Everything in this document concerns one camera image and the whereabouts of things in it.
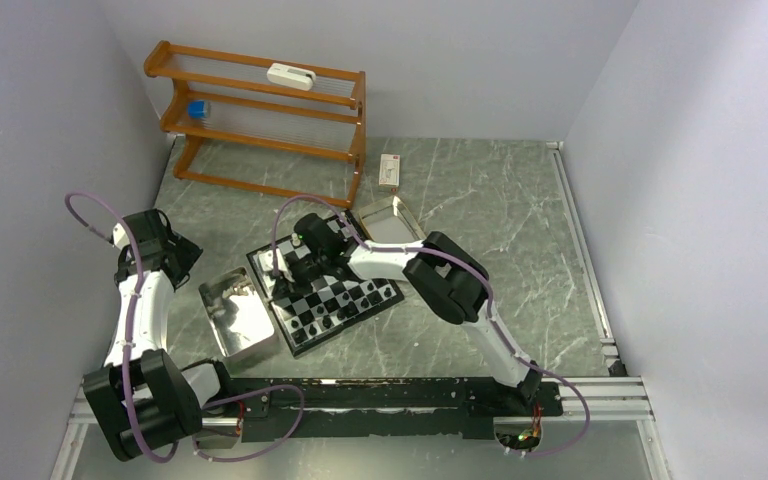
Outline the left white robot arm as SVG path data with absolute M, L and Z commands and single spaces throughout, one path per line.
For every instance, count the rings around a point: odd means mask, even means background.
M 84 376 L 83 392 L 113 455 L 127 462 L 142 452 L 127 415 L 125 372 L 150 449 L 200 432 L 203 408 L 214 416 L 231 411 L 237 388 L 221 362 L 179 368 L 166 350 L 171 302 L 202 249 L 175 232 L 158 209 L 126 216 L 112 238 L 120 251 L 114 282 L 121 309 L 109 353 L 100 369 Z

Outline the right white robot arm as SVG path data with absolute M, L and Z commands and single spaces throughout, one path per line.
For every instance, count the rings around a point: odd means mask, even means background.
M 290 259 L 271 244 L 274 297 L 306 294 L 324 276 L 357 283 L 405 282 L 438 318 L 464 329 L 508 412 L 522 414 L 536 403 L 541 370 L 503 322 L 487 271 L 447 235 L 434 231 L 424 239 L 385 244 L 362 239 L 354 227 L 337 233 L 317 214 L 299 220 L 294 233 L 308 252 Z

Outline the black white chess board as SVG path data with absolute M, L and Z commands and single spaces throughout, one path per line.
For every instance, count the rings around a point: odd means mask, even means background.
M 261 264 L 258 255 L 267 253 Z M 303 296 L 275 300 L 274 279 L 268 244 L 248 252 L 251 277 L 263 294 L 268 314 L 286 341 L 293 356 L 326 342 L 347 328 L 374 318 L 401 303 L 405 296 L 392 280 L 373 279 L 358 283 L 324 276 Z

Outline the silver tin with white pieces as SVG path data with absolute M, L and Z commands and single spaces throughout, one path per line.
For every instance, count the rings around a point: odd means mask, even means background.
M 198 293 L 225 361 L 260 355 L 276 340 L 275 326 L 246 267 L 202 283 Z

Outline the small white red box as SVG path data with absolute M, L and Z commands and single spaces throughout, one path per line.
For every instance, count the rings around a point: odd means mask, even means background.
M 401 180 L 401 156 L 398 154 L 380 155 L 378 186 L 388 190 L 397 190 Z

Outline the blue cap on rack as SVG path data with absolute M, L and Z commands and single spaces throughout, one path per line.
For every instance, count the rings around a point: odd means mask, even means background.
M 207 100 L 192 100 L 188 103 L 186 112 L 191 119 L 207 119 L 211 114 L 211 103 Z

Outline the wooden three-tier rack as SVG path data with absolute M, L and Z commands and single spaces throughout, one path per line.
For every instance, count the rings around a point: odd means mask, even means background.
M 317 75 L 310 91 L 275 85 L 267 69 L 283 63 Z M 367 75 L 298 62 L 228 53 L 166 40 L 157 43 L 143 63 L 150 78 L 172 83 L 172 97 L 159 119 L 160 128 L 185 139 L 174 164 L 178 179 L 237 188 L 281 197 L 301 194 L 299 188 L 252 183 L 201 173 L 192 165 L 209 141 L 228 142 L 345 163 L 351 174 L 346 194 L 323 201 L 348 209 L 355 203 L 366 163 Z M 191 119 L 192 100 L 211 103 L 210 117 Z

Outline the white device on rack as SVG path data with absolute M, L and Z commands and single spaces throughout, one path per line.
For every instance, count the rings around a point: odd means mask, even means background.
M 312 70 L 283 63 L 273 63 L 266 72 L 267 80 L 275 85 L 310 91 L 317 80 Z

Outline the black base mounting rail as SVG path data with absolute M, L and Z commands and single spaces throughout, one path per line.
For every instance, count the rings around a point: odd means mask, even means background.
M 502 395 L 490 377 L 233 378 L 235 402 L 203 414 L 202 435 L 240 442 L 297 438 L 454 435 L 513 438 L 505 418 L 536 427 L 563 414 L 559 386 L 540 384 L 533 402 Z

